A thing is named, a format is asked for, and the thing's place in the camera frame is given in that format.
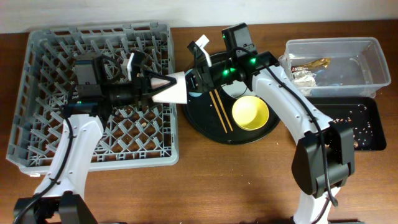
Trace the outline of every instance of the clear plastic container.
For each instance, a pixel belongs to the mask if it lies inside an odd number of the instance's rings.
[[[370,96],[391,82],[390,73],[377,39],[373,37],[302,39],[286,43],[280,58],[287,76],[291,67],[331,58],[327,68],[314,76],[317,86],[298,87],[306,96]]]

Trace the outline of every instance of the yellow bowl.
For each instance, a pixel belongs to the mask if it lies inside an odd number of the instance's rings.
[[[232,107],[235,123],[246,131],[263,127],[269,118],[268,106],[255,96],[244,96],[236,100]]]

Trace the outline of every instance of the gold wrapper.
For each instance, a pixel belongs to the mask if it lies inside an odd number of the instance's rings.
[[[316,61],[306,63],[304,65],[295,65],[295,66],[292,66],[292,72],[314,69],[314,68],[318,68],[321,66],[327,68],[328,65],[330,64],[330,60],[331,60],[331,58],[321,58]]]

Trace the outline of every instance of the black round tray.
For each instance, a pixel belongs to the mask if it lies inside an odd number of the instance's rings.
[[[210,58],[212,62],[218,62],[225,58],[225,52],[213,54]],[[201,65],[202,63],[206,63],[206,61],[202,60],[198,65]],[[188,103],[183,105],[183,112],[189,123],[209,139],[223,144],[246,144],[263,138],[278,125],[279,117],[275,114],[272,108],[267,105],[269,109],[269,119],[262,128],[254,131],[241,129],[232,117],[232,107],[237,99],[230,97],[225,93],[225,91],[223,91],[223,89],[218,90],[218,93],[223,102],[225,112],[233,131],[229,128],[228,122],[225,119],[224,113],[220,108],[220,104],[218,103],[214,92],[213,96],[217,102],[227,133],[225,133],[224,127],[217,115],[209,93],[204,93],[198,97],[193,97],[187,94]]]

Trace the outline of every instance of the foil wrapper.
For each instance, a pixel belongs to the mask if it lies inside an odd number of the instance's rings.
[[[297,87],[315,87],[317,86],[317,83],[315,81],[315,76],[316,74],[307,71],[307,70],[302,70],[298,72],[294,72],[293,74],[293,83]],[[310,96],[311,95],[311,89],[302,89],[300,90],[304,96]]]
[[[292,70],[292,72],[299,72],[299,71],[303,71],[303,70],[311,70],[311,69],[318,68],[318,67],[327,68],[330,64],[330,60],[331,60],[331,58],[321,58],[316,61],[306,63],[304,65],[292,66],[291,70]]]

